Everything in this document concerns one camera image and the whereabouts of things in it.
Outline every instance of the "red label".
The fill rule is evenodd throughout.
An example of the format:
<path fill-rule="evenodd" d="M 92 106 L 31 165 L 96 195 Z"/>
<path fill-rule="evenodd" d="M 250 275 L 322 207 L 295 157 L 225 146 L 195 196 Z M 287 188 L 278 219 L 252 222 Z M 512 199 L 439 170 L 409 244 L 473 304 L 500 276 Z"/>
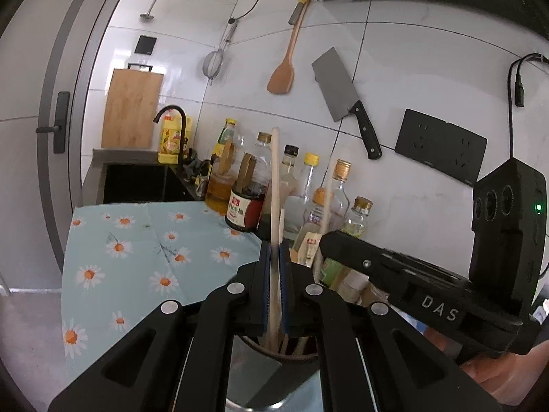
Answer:
<path fill-rule="evenodd" d="M 227 220 L 243 228 L 255 228 L 262 207 L 263 200 L 250 200 L 231 192 Z"/>

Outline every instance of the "gold bottle cap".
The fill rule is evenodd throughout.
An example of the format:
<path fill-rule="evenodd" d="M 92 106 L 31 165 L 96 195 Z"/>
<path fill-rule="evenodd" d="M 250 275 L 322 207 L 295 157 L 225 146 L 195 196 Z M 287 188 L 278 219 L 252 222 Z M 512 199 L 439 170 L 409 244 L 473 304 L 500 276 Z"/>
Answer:
<path fill-rule="evenodd" d="M 362 198 L 361 196 L 357 196 L 355 198 L 355 205 L 354 205 L 353 209 L 367 209 L 367 210 L 370 210 L 370 209 L 372 209 L 372 206 L 373 206 L 373 203 L 369 199 Z"/>
<path fill-rule="evenodd" d="M 307 166 L 312 166 L 314 168 L 318 166 L 319 161 L 320 161 L 320 157 L 318 155 L 315 155 L 314 153 L 306 153 L 305 159 L 303 160 L 303 162 Z"/>
<path fill-rule="evenodd" d="M 326 188 L 319 187 L 315 190 L 314 195 L 312 196 L 313 203 L 320 204 L 320 206 L 324 205 L 324 200 L 326 200 Z"/>
<path fill-rule="evenodd" d="M 352 164 L 350 162 L 338 159 L 338 163 L 336 164 L 336 168 L 334 169 L 334 179 L 339 181 L 347 181 L 351 166 Z"/>
<path fill-rule="evenodd" d="M 271 144 L 271 135 L 269 133 L 265 133 L 264 131 L 260 131 L 257 135 L 257 140 L 266 144 Z"/>

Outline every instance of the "meat cleaver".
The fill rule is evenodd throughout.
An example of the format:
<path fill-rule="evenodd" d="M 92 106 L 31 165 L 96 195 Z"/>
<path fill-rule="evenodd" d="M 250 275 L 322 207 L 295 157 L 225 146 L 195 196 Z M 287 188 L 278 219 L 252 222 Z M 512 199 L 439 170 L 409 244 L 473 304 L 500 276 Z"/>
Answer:
<path fill-rule="evenodd" d="M 336 49 L 330 48 L 322 54 L 313 62 L 312 69 L 334 122 L 348 115 L 356 115 L 368 158 L 381 158 L 381 147 L 374 127 Z"/>

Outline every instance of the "yellow oil bottle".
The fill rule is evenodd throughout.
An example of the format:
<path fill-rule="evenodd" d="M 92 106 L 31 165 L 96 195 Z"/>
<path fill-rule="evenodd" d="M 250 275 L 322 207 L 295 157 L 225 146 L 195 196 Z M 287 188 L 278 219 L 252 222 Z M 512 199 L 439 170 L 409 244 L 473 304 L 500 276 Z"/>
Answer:
<path fill-rule="evenodd" d="M 183 117 L 185 116 L 185 137 L 183 139 L 183 156 L 188 153 L 188 143 L 190 140 L 190 131 L 192 119 L 185 115 L 181 109 L 164 108 L 159 115 L 166 111 L 162 120 L 162 129 L 160 133 L 160 144 L 158 147 L 158 162 L 161 164 L 177 164 L 179 148 L 181 147 L 181 129 L 183 126 Z"/>

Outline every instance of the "floral tablecloth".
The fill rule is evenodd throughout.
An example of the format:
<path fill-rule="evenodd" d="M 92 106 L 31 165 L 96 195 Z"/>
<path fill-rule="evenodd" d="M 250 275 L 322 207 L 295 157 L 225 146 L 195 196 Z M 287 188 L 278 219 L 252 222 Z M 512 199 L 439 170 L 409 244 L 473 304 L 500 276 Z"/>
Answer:
<path fill-rule="evenodd" d="M 162 301 L 204 300 L 256 261 L 260 244 L 202 202 L 76 209 L 61 296 L 69 380 Z"/>

